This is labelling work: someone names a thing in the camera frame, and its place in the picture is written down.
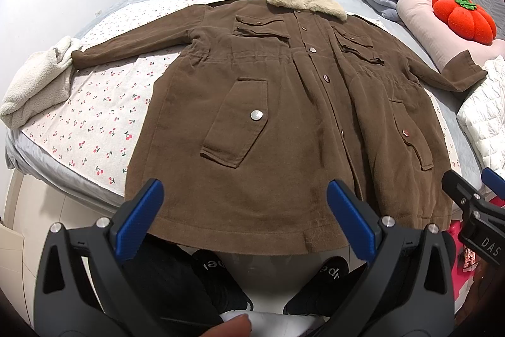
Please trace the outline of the person's left hand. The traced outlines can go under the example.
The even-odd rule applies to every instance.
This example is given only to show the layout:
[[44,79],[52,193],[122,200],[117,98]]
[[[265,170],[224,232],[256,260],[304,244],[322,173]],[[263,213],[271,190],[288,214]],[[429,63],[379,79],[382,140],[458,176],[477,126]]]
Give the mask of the person's left hand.
[[250,337],[252,327],[249,316],[242,314],[210,328],[201,337]]

